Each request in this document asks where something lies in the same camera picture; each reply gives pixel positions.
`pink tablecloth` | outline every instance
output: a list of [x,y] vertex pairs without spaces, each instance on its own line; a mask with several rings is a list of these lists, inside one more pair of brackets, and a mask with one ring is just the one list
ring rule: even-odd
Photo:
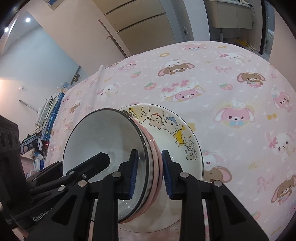
[[[160,105],[191,123],[205,180],[222,180],[275,240],[296,207],[295,102],[279,71],[248,50],[220,42],[165,46],[101,67],[70,89],[46,165],[62,160],[72,129],[91,111]],[[178,225],[154,234],[120,231],[121,240],[177,240]]]

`silver screw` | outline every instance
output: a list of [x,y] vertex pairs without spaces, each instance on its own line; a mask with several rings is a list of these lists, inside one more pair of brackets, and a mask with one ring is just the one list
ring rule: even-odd
[[62,186],[59,187],[58,191],[61,192],[61,191],[63,191],[64,189],[65,189],[65,186],[62,185]]
[[189,177],[189,174],[186,173],[186,172],[181,172],[180,176],[183,177],[183,178],[187,178],[187,177]]
[[113,172],[112,173],[113,177],[120,177],[121,176],[121,172]]
[[215,185],[216,187],[220,187],[220,186],[222,186],[222,182],[219,181],[219,180],[215,180],[215,181],[214,181],[214,185]]
[[85,181],[85,180],[81,180],[78,182],[78,186],[80,186],[80,187],[84,187],[86,184],[87,184],[87,181]]

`blue book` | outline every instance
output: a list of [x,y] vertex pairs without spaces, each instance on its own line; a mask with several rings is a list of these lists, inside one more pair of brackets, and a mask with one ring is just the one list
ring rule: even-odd
[[59,93],[59,98],[58,98],[58,101],[50,115],[50,118],[49,118],[49,121],[48,121],[48,124],[46,125],[46,129],[45,129],[45,132],[44,132],[44,136],[43,136],[43,140],[45,141],[49,141],[49,138],[50,138],[50,133],[51,133],[51,130],[52,130],[52,126],[54,124],[54,120],[55,118],[57,117],[57,113],[59,111],[59,107],[61,105],[61,102],[62,102],[62,99],[63,97],[65,96],[64,93],[60,92]]

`plate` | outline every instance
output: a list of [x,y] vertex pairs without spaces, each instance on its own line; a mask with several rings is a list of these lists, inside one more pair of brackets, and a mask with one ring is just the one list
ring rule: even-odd
[[118,220],[123,221],[134,214],[150,193],[153,181],[153,161],[145,140],[136,123],[121,111],[100,109],[88,114],[73,129],[64,151],[63,174],[94,155],[104,152],[110,157],[110,165],[89,179],[102,180],[128,161],[132,149],[139,152],[139,164],[135,192],[131,200],[118,201]]
[[[155,139],[160,151],[168,150],[172,161],[184,172],[202,180],[202,153],[189,126],[174,112],[152,104],[136,104],[120,109],[143,125]],[[162,183],[154,204],[134,220],[120,224],[121,229],[146,233],[165,229],[181,218],[182,201],[171,201]]]

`blue bow tie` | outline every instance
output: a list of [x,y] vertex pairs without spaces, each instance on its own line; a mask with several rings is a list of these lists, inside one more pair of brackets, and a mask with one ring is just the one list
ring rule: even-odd
[[235,121],[235,120],[232,120],[231,122],[230,122],[230,126],[242,126],[244,124],[244,122],[243,121]]

